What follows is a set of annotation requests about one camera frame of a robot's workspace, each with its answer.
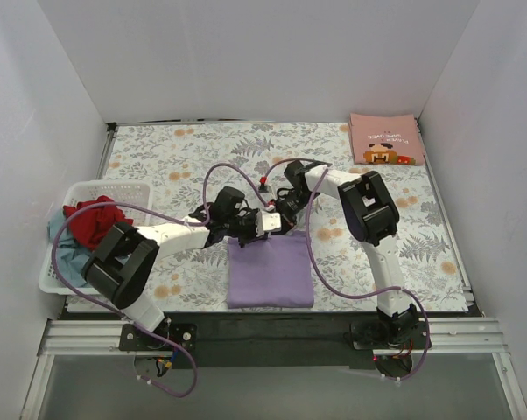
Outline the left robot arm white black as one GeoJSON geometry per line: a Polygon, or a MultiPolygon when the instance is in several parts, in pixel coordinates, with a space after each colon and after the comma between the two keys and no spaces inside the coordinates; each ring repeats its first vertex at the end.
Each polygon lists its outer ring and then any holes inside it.
{"type": "Polygon", "coordinates": [[[215,201],[177,222],[133,227],[117,222],[85,264],[82,275],[126,318],[150,333],[163,331],[164,313],[144,291],[155,263],[192,249],[206,249],[226,237],[240,246],[264,240],[281,228],[274,207],[245,205],[245,195],[224,187],[215,201]]]}

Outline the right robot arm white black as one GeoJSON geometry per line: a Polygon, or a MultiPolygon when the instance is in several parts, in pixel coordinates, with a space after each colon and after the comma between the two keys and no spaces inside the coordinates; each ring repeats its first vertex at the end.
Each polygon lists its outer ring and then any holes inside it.
{"type": "Polygon", "coordinates": [[[397,207],[376,171],[357,175],[337,171],[330,165],[312,159],[289,158],[285,161],[285,178],[291,186],[286,193],[277,191],[270,202],[280,214],[284,235],[293,230],[298,215],[304,211],[306,247],[311,265],[322,284],[334,295],[351,300],[376,298],[376,310],[382,342],[388,345],[411,343],[418,330],[422,306],[404,287],[404,277],[397,256],[397,207]],[[336,290],[322,276],[313,256],[310,239],[311,206],[318,195],[326,195],[341,203],[348,231],[361,243],[369,260],[376,289],[363,295],[348,295],[336,290]]]}

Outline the purple t shirt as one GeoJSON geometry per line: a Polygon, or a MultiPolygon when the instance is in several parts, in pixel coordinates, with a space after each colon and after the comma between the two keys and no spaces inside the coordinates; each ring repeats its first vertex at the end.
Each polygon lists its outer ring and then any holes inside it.
{"type": "Polygon", "coordinates": [[[228,240],[229,309],[311,308],[311,263],[301,232],[273,235],[241,246],[228,240]]]}

